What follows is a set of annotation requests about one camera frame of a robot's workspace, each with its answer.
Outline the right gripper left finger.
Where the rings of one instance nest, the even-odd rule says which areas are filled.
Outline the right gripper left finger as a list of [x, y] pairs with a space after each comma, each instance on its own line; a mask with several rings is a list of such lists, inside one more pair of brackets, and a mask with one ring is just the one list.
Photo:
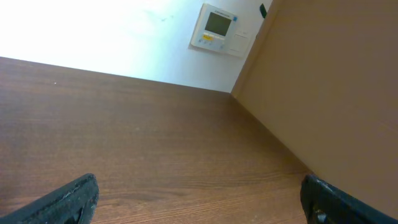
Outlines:
[[90, 224], [99, 200], [94, 174], [87, 173], [32, 203], [1, 217], [1, 223]]

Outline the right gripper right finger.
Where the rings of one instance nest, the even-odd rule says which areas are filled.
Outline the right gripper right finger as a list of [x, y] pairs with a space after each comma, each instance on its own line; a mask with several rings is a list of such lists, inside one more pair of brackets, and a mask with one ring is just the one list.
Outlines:
[[308, 224], [397, 224], [396, 219], [312, 174], [302, 181], [300, 201]]

